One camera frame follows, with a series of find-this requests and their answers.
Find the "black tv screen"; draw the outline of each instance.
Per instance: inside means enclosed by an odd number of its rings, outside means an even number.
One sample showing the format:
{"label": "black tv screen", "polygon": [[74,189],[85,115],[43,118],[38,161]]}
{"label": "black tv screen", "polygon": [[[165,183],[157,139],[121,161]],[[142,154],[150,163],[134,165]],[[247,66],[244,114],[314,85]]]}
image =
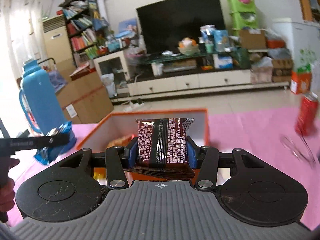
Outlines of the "black tv screen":
{"label": "black tv screen", "polygon": [[172,50],[185,37],[201,37],[200,27],[215,25],[225,30],[220,0],[165,0],[137,8],[149,54]]}

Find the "window curtain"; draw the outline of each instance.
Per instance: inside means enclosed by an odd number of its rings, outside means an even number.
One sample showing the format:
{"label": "window curtain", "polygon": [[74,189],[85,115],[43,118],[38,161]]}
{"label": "window curtain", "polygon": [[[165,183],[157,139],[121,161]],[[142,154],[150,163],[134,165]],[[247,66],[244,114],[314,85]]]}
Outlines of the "window curtain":
{"label": "window curtain", "polygon": [[11,137],[29,128],[16,80],[22,76],[23,62],[47,58],[42,19],[51,4],[52,0],[0,0],[0,117]]}

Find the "white refrigerator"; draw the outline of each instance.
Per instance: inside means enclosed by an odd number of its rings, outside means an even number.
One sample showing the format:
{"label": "white refrigerator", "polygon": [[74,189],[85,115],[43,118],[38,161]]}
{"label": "white refrigerator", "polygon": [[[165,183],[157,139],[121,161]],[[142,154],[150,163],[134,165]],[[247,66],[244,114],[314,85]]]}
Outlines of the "white refrigerator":
{"label": "white refrigerator", "polygon": [[273,28],[287,43],[294,70],[320,60],[320,25],[313,22],[293,22],[290,18],[275,19]]}

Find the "metal screw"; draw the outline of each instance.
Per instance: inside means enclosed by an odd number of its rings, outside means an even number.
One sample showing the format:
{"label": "metal screw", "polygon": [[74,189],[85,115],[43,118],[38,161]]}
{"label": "metal screw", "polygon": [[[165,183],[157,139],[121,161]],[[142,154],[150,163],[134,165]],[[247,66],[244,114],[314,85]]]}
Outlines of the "metal screw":
{"label": "metal screw", "polygon": [[198,186],[201,188],[209,188],[213,186],[213,182],[207,179],[198,182]]}
{"label": "metal screw", "polygon": [[125,185],[125,182],[121,179],[115,179],[110,182],[110,186],[114,188],[123,187]]}

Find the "crosshair marking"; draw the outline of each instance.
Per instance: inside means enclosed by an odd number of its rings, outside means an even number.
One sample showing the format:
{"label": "crosshair marking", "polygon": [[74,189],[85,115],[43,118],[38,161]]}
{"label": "crosshair marking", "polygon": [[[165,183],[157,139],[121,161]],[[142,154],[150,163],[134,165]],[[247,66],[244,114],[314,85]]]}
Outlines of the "crosshair marking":
{"label": "crosshair marking", "polygon": [[163,183],[160,183],[160,184],[157,185],[157,187],[159,187],[159,188],[163,188],[163,187],[165,187],[165,186],[166,186],[166,185],[163,184]]}

